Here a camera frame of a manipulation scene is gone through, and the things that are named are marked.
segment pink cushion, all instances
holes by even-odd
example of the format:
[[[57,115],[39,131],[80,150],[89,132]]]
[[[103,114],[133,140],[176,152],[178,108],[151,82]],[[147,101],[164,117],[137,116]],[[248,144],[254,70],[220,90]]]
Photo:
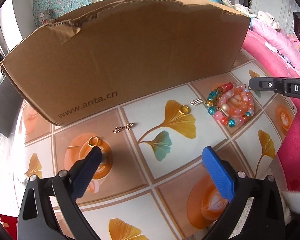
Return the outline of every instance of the pink cushion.
[[[248,30],[242,48],[258,60],[272,76],[299,77],[295,69],[287,68],[287,64],[279,55],[265,46],[265,39],[260,35]],[[300,99],[292,98],[292,101],[298,111],[277,155],[285,174],[288,190],[300,191]]]
[[[252,19],[252,30],[285,55],[300,73],[300,52],[282,34],[258,19]]]
[[[300,52],[300,41],[296,37],[296,35],[288,35],[289,41],[292,43],[292,45]]]

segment blue glitter bead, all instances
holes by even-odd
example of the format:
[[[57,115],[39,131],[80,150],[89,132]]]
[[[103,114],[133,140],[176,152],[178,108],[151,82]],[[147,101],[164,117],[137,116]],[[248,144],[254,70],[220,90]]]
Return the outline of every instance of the blue glitter bead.
[[[216,109],[212,106],[208,108],[208,113],[213,115],[216,112]]]
[[[217,95],[218,95],[217,92],[212,91],[212,92],[210,92],[209,97],[216,97]]]
[[[229,127],[234,127],[234,120],[233,119],[228,120],[228,126]]]

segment red object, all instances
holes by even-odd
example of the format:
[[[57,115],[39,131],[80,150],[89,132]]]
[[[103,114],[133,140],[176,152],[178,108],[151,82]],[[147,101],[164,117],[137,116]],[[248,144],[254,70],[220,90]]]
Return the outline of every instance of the red object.
[[[225,116],[223,116],[223,117],[220,119],[220,122],[221,122],[221,124],[226,125],[226,124],[228,123],[228,119],[227,119]]]
[[[0,214],[0,220],[2,222],[2,225],[3,225],[4,229],[8,232],[8,234],[14,240],[17,240],[17,221],[18,221],[18,218]]]
[[[221,88],[224,93],[228,91],[226,85],[222,85]]]
[[[231,82],[229,82],[228,84],[230,86],[230,89],[232,89],[233,88],[233,84]]]

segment torn cardboard edge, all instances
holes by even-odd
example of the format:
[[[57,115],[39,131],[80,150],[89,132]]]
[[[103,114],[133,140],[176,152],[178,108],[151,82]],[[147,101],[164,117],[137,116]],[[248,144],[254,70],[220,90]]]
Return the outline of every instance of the torn cardboard edge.
[[[205,5],[207,6],[207,8],[212,7],[212,8],[219,8],[222,10],[221,14],[230,14],[230,15],[238,15],[238,16],[243,16],[245,18],[248,18],[246,15],[241,14],[237,11],[235,11],[234,9],[228,8],[224,5],[219,5],[213,2],[209,2],[206,0],[117,0],[115,2],[111,2],[111,0],[106,0],[108,3],[106,3],[104,6],[100,7],[101,5],[98,4],[96,5],[97,9],[92,10],[90,12],[85,13],[84,15],[81,15],[80,17],[77,17],[75,19],[67,19],[67,20],[62,20],[62,21],[58,21],[60,20],[60,18],[56,19],[56,20],[52,20],[49,23],[39,27],[34,33],[36,32],[40,32],[41,30],[43,30],[44,28],[52,28],[54,33],[56,34],[55,36],[59,39],[59,41],[61,41],[61,43],[63,44],[64,42],[69,41],[74,35],[76,35],[77,33],[80,32],[80,27],[86,23],[89,22],[91,20],[94,20],[98,17],[98,14],[102,13],[106,13],[106,14],[111,14],[114,13],[118,8],[120,9],[121,7],[124,8],[124,4],[135,4],[135,6],[140,7],[142,5],[144,5],[144,2],[149,2],[149,3],[166,3],[169,2],[169,4],[171,4],[171,2],[175,2],[176,7],[184,7],[184,8],[195,8],[195,7],[200,7],[202,9],[202,6],[200,5]],[[87,7],[92,8],[94,4],[88,5]],[[23,40],[20,44],[18,44],[11,52],[13,52],[15,49],[17,49],[18,46],[21,46],[29,37],[27,37],[25,40]],[[2,62],[3,65],[3,69],[5,70],[8,78],[12,81],[14,87],[16,87],[16,89],[18,90],[18,92],[24,97],[27,98],[28,103],[38,112],[40,113],[40,115],[42,115],[47,121],[51,122],[54,125],[59,125],[59,124],[66,124],[66,123],[55,123],[53,122],[50,117],[48,115],[45,114],[45,111],[43,109],[41,109],[39,107],[39,105],[37,105],[28,95],[26,95],[26,93],[23,93],[18,87],[20,84],[17,84],[17,82],[13,81],[13,78],[10,76],[9,72],[6,70],[5,66],[4,66],[5,61]]]

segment white fluffy fabric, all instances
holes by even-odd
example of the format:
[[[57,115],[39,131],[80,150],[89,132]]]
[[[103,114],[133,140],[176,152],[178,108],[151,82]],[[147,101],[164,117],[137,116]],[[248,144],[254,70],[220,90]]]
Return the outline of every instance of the white fluffy fabric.
[[[232,2],[230,0],[221,0],[221,1],[223,5],[233,8]]]
[[[258,17],[255,13],[253,13],[253,11],[249,7],[243,6],[242,4],[235,4],[233,8],[249,17],[253,17],[253,18]]]
[[[280,30],[279,23],[270,13],[258,11],[258,19],[264,22],[266,25],[270,26],[271,28],[275,29],[276,31]]]
[[[300,192],[282,191],[282,195],[291,210],[300,214]]]

